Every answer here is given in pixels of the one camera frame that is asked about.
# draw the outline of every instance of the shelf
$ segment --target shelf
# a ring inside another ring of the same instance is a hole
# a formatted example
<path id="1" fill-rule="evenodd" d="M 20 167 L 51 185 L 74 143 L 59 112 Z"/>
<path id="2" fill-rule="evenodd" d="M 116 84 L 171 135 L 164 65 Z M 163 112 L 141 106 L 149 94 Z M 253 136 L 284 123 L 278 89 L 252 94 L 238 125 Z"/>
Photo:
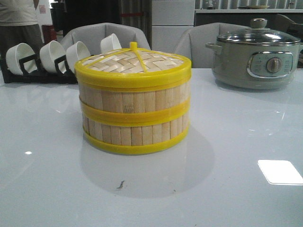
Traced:
<path id="1" fill-rule="evenodd" d="M 303 9 L 195 9 L 195 13 L 303 13 Z"/>

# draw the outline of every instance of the white cup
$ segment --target white cup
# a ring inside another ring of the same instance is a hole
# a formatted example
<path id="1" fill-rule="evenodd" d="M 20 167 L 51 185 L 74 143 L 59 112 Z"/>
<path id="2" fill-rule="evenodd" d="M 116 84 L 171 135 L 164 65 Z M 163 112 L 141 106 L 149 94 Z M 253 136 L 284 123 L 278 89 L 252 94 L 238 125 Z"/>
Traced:
<path id="1" fill-rule="evenodd" d="M 71 71 L 75 72 L 75 63 L 83 58 L 87 58 L 90 56 L 90 52 L 86 45 L 78 41 L 74 45 L 70 46 L 66 50 L 66 60 L 69 65 Z"/>
<path id="2" fill-rule="evenodd" d="M 6 64 L 11 73 L 15 75 L 23 75 L 22 70 L 20 68 L 19 60 L 33 54 L 35 54 L 33 49 L 25 43 L 20 43 L 16 46 L 9 48 L 6 52 Z M 35 60 L 25 62 L 24 68 L 28 73 L 36 70 L 37 66 Z"/>
<path id="3" fill-rule="evenodd" d="M 121 49 L 121 44 L 118 37 L 113 33 L 101 40 L 101 53 L 106 53 L 112 50 Z"/>
<path id="4" fill-rule="evenodd" d="M 60 43 L 52 40 L 40 49 L 40 59 L 43 67 L 50 73 L 57 73 L 55 60 L 65 55 L 65 49 Z M 60 62 L 59 70 L 64 73 L 66 71 L 64 62 Z"/>

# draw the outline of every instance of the pot handle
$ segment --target pot handle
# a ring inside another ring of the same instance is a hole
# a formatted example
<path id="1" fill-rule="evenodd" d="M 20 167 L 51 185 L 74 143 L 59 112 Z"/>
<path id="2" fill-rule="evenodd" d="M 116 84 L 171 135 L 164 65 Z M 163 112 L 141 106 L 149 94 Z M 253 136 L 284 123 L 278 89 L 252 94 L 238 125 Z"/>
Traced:
<path id="1" fill-rule="evenodd" d="M 207 43 L 205 44 L 205 47 L 213 49 L 217 54 L 221 54 L 222 52 L 222 47 L 214 43 Z"/>

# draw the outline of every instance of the lid knob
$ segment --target lid knob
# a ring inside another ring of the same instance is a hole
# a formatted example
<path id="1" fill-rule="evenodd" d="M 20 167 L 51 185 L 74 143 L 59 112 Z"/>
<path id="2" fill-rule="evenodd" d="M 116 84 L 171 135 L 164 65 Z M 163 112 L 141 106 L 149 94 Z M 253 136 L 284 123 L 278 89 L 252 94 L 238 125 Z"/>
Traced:
<path id="1" fill-rule="evenodd" d="M 131 51 L 136 51 L 138 48 L 137 42 L 130 42 L 130 49 Z"/>
<path id="2" fill-rule="evenodd" d="M 254 18 L 250 20 L 250 27 L 251 28 L 265 28 L 267 24 L 267 20 L 264 18 Z"/>

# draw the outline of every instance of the black rack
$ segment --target black rack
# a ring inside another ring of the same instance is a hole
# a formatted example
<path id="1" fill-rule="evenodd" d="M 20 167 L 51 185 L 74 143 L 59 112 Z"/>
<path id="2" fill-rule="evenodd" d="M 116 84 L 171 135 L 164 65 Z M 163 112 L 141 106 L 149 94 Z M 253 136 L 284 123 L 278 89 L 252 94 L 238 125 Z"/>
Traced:
<path id="1" fill-rule="evenodd" d="M 28 61 L 35 60 L 37 69 L 28 73 L 24 67 L 24 64 Z M 59 69 L 59 63 L 64 61 L 66 71 L 62 73 Z M 55 61 L 55 68 L 57 73 L 49 73 L 43 69 L 41 65 L 41 60 L 36 54 L 27 56 L 19 60 L 20 68 L 23 75 L 15 75 L 10 72 L 6 64 L 5 59 L 0 60 L 0 66 L 2 70 L 2 75 L 4 83 L 59 83 L 59 84 L 77 84 L 77 79 L 74 73 L 70 70 L 66 55 L 57 58 Z"/>

